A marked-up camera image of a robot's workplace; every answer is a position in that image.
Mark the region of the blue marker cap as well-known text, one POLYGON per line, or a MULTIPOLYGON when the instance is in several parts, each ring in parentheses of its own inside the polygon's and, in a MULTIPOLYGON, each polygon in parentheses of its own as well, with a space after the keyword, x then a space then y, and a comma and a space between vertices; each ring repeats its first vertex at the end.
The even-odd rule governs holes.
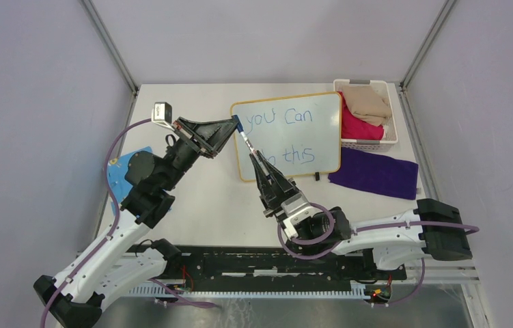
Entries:
POLYGON ((239 119, 239 117, 237 115, 233 115, 232 116, 232 119, 235 121, 236 123, 236 130, 239 132, 239 133, 243 133, 244 132, 244 128, 243 128, 243 125, 239 119))

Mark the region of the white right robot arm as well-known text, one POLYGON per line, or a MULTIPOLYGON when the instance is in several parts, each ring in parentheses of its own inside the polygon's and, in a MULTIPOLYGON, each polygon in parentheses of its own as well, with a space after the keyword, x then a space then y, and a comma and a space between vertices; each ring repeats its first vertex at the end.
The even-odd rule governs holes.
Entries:
POLYGON ((344 211, 310 202, 295 181, 284 176, 258 150, 249 155, 264 215, 277 222, 284 251, 299 260, 320 260, 370 250, 361 270, 370 279, 407 261, 431 257, 438 261, 470 260, 467 237, 479 232, 465 225, 457 208, 434 199, 418 200, 417 208, 377 219, 350 223, 344 211))

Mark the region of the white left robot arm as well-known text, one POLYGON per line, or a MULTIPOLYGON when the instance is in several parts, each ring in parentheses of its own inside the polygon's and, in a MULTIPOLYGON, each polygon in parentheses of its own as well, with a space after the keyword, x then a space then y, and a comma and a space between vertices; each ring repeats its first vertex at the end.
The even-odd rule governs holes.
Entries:
POLYGON ((167 128, 175 141, 164 156, 142 150, 127 164, 125 181, 131 189, 118 198, 107 189, 115 216, 110 226, 64 270, 40 276, 33 288, 44 304, 40 326, 48 315, 62 327, 93 327, 103 312, 128 291, 150 278, 179 274, 180 250, 165 239, 152 242, 142 256, 118 269, 113 265, 134 242, 155 228, 175 201, 169 192, 199 157, 213 159, 234 134, 235 119, 194 122, 178 118, 154 119, 167 128))

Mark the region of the yellow framed whiteboard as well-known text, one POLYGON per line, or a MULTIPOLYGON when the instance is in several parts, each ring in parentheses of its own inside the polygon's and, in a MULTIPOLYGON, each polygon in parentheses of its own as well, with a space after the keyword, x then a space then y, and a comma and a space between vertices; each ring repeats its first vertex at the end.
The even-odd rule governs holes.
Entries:
POLYGON ((236 102, 230 111, 253 147, 284 175, 340 168, 342 97, 337 92, 236 102))

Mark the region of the blue whiteboard marker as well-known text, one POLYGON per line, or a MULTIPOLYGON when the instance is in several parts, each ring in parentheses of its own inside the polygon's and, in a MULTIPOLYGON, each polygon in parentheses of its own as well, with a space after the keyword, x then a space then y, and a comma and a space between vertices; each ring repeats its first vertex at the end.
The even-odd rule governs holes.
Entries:
POLYGON ((258 165, 258 151, 256 150, 256 148, 253 146, 253 144, 250 142, 248 136, 246 135, 246 133, 244 132, 244 130, 241 130, 241 129, 238 129, 238 132, 242 138, 242 140, 244 141, 246 147, 248 148, 248 151, 249 151, 249 158, 250 158, 250 161, 252 163, 252 165, 258 165))

